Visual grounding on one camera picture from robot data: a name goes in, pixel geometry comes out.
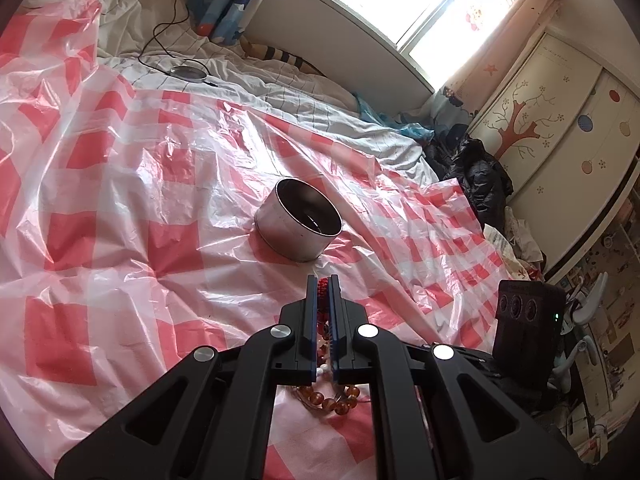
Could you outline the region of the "round black charger pad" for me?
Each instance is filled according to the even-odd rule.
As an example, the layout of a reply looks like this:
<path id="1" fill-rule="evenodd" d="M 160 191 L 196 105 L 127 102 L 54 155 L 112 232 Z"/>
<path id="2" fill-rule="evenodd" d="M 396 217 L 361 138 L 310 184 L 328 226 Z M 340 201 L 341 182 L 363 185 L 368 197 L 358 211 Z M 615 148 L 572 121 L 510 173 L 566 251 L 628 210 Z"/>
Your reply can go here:
<path id="1" fill-rule="evenodd" d="M 204 70 L 186 65 L 171 67 L 169 73 L 173 77 L 189 82 L 201 82 L 207 77 Z"/>

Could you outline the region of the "pink curtain right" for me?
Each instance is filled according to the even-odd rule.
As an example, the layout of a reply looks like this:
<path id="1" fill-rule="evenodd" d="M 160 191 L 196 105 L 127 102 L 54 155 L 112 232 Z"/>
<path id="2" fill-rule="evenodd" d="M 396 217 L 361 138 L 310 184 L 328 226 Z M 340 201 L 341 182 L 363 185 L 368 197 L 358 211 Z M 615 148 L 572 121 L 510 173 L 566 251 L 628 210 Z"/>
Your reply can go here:
<path id="1" fill-rule="evenodd" d="M 533 47 L 559 9 L 560 0 L 516 0 L 497 28 L 427 102 L 436 132 L 467 127 Z"/>

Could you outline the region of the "round metal tin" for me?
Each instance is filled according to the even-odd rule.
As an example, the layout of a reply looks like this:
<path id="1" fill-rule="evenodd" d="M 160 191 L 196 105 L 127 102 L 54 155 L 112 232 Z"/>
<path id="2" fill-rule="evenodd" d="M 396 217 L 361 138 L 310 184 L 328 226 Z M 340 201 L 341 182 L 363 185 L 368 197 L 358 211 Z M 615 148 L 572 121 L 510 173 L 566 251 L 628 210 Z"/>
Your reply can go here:
<path id="1" fill-rule="evenodd" d="M 280 180 L 254 218 L 262 239 L 280 256 L 296 262 L 316 260 L 343 229 L 332 202 L 294 178 Z"/>

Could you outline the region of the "blue plastic bag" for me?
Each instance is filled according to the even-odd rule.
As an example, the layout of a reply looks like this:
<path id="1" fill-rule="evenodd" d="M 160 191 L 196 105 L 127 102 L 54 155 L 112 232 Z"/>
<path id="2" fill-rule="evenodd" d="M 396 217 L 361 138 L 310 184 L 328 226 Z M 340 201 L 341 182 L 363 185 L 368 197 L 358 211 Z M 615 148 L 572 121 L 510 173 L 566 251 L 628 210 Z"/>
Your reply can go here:
<path id="1" fill-rule="evenodd" d="M 419 144 L 429 144 L 434 139 L 434 130 L 424 127 L 420 122 L 406 122 L 405 119 L 396 119 L 379 113 L 358 93 L 355 93 L 354 97 L 358 104 L 360 119 L 364 122 L 392 129 Z"/>

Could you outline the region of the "striped pillow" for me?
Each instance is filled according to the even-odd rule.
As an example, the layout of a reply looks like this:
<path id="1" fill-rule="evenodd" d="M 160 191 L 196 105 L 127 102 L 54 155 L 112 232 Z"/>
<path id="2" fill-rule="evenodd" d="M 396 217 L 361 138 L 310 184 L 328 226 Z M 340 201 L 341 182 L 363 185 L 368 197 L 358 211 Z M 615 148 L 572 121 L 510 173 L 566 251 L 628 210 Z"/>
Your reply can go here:
<path id="1" fill-rule="evenodd" d="M 304 74 L 323 76 L 321 70 L 318 70 L 316 66 L 308 63 L 301 56 L 275 47 L 266 46 L 265 44 L 255 44 L 254 42 L 247 40 L 245 37 L 240 38 L 240 45 L 244 54 L 249 58 L 256 58 L 256 60 L 262 61 L 279 61 L 281 63 L 295 66 Z"/>

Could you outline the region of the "black down jacket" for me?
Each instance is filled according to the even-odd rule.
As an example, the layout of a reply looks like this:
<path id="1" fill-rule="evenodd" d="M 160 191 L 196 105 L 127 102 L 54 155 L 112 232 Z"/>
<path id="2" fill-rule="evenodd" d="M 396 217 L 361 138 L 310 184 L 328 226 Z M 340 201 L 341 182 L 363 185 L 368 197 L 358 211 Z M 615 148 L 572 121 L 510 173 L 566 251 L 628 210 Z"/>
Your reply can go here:
<path id="1" fill-rule="evenodd" d="M 513 183 L 481 140 L 465 133 L 452 150 L 433 140 L 424 146 L 423 154 L 439 180 L 458 181 L 481 226 L 488 224 L 504 233 L 506 199 L 513 194 Z"/>

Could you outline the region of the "clothes pile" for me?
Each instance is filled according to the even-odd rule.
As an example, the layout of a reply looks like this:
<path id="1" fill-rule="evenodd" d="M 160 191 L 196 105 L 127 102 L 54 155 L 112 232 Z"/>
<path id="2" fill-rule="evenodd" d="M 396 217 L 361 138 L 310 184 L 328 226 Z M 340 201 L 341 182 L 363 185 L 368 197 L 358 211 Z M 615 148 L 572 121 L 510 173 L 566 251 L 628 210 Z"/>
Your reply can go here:
<path id="1" fill-rule="evenodd" d="M 484 237 L 501 257 L 511 280 L 544 281 L 546 256 L 540 249 L 528 223 L 514 216 L 513 209 L 504 208 L 504 230 L 484 226 Z"/>

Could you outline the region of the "white wardrobe with tree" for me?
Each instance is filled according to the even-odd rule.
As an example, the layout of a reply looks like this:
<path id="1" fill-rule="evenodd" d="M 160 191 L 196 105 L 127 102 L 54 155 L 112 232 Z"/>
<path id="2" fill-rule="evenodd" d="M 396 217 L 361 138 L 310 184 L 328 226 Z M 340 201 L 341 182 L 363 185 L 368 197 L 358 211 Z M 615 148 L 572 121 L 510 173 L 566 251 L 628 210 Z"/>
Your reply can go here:
<path id="1" fill-rule="evenodd" d="M 470 130 L 513 183 L 508 199 L 551 280 L 576 258 L 634 173 L 639 89 L 542 36 Z"/>

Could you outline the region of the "white grid duvet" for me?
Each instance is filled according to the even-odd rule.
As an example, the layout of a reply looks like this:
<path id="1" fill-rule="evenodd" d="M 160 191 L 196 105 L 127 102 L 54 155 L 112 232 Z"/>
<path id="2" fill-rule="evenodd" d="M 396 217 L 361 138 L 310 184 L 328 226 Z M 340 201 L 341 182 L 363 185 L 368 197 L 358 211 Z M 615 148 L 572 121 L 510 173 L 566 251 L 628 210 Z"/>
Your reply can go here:
<path id="1" fill-rule="evenodd" d="M 21 8 L 59 1 L 23 0 Z M 420 145 L 361 120 L 356 99 L 346 89 L 290 64 L 249 58 L 240 47 L 219 47 L 199 37 L 184 18 L 183 0 L 98 1 L 98 58 L 134 88 L 206 94 L 246 105 L 371 155 L 420 185 L 437 182 Z M 204 70 L 206 79 L 171 76 L 171 67 L 181 65 Z"/>

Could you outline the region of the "red white checkered plastic sheet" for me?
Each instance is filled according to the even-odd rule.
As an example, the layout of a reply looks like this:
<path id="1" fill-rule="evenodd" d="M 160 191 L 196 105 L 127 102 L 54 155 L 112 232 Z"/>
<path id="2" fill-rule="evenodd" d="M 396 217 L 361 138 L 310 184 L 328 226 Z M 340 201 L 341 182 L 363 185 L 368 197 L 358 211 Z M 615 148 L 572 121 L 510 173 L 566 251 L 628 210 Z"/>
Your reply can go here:
<path id="1" fill-rule="evenodd" d="M 45 471 L 196 347 L 272 325 L 309 275 L 337 275 L 404 341 L 492 347 L 506 269 L 459 185 L 246 105 L 134 88 L 98 58 L 101 10 L 48 4 L 1 37 L 1 407 Z M 256 229 L 285 178 L 343 220 L 316 260 Z"/>

